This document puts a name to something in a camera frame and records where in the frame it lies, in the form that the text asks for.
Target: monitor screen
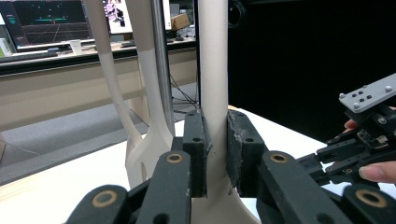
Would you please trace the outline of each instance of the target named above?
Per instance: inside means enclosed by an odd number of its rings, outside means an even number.
[[[132,32],[132,25],[125,0],[103,0],[107,18],[108,32],[111,35],[128,34]],[[169,0],[163,0],[163,18],[165,29],[171,30]]]
[[[19,52],[93,42],[81,0],[6,0],[0,13]]]

